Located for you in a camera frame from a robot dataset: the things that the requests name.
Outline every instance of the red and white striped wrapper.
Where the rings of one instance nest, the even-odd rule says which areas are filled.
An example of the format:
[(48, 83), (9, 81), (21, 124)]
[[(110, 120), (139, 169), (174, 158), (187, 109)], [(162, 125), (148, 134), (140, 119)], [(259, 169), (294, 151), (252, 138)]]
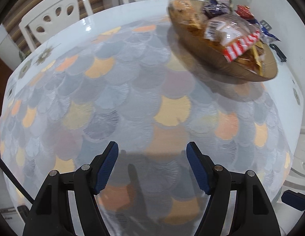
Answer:
[(260, 31), (256, 29), (254, 33), (233, 42), (230, 46), (227, 46), (224, 49), (224, 57), (230, 63), (251, 48), (256, 42), (258, 42), (259, 38)]

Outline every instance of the silver screw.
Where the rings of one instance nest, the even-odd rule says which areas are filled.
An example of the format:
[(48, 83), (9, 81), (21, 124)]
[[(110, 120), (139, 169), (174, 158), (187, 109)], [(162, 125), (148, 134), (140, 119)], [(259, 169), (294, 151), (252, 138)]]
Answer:
[(81, 169), (82, 170), (88, 170), (88, 169), (90, 169), (90, 165), (89, 164), (84, 164), (84, 165), (81, 166)]
[(55, 176), (57, 172), (58, 172), (58, 171), (56, 171), (56, 170), (51, 170), (50, 173), (49, 173), (49, 175), (50, 175), (50, 176)]
[(252, 170), (249, 170), (249, 171), (247, 172), (247, 174), (248, 174), (249, 176), (255, 176), (255, 172), (252, 171)]
[(216, 166), (214, 167), (214, 169), (215, 169), (216, 171), (222, 171), (224, 168), (223, 168), (223, 166), (221, 166), (221, 165), (216, 165)]

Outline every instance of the brown blinds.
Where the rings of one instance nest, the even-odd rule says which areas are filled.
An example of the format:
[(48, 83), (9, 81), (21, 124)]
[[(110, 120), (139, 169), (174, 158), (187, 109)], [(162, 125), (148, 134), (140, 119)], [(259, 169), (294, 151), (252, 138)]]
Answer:
[[(3, 20), (3, 25), (5, 26), (6, 31), (12, 37), (12, 40), (18, 45), (19, 49), (23, 51), (23, 53), (29, 51), (29, 47), (23, 35), (21, 34), (18, 25), (22, 17), (41, 1), (43, 0), (18, 0), (18, 2), (13, 6), (13, 8)], [(89, 0), (89, 2), (94, 13), (104, 10), (102, 0)], [(78, 0), (78, 4), (81, 19), (85, 18), (87, 16), (87, 13), (84, 8), (83, 1)], [(40, 43), (34, 38), (33, 35), (32, 37), (38, 47)]]

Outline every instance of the white table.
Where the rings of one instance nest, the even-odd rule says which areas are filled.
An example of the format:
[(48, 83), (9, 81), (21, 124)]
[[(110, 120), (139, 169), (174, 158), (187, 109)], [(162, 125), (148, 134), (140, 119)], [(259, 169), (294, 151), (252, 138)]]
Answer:
[[(194, 233), (207, 198), (184, 154), (189, 141), (231, 171), (255, 170), (274, 198), (301, 127), (296, 81), (278, 61), (278, 76), (264, 85), (235, 84), (204, 70), (169, 28), (167, 4), (149, 0), (96, 13), (42, 44), (13, 72), (0, 121), (1, 156), (33, 198), (50, 170), (89, 163), (109, 140), (124, 150), (97, 197), (110, 232), (142, 234), (141, 226), (152, 226), (160, 235)], [(7, 185), (14, 205), (24, 203)], [(231, 216), (232, 209), (224, 230)]]

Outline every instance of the scale-patterned tablecloth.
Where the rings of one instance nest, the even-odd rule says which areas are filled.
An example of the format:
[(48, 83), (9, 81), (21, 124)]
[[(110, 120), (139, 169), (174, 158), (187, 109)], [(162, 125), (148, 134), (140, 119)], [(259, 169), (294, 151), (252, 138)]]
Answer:
[[(111, 235), (194, 234), (208, 197), (186, 158), (190, 141), (230, 171), (256, 171), (270, 199), (278, 193), (291, 153), (267, 90), (201, 67), (167, 18), (115, 28), (45, 63), (54, 49), (25, 63), (16, 81), (42, 70), (0, 120), (1, 156), (33, 198), (49, 171), (76, 170), (111, 140), (120, 154), (96, 197)], [(26, 202), (7, 185), (15, 206)]]

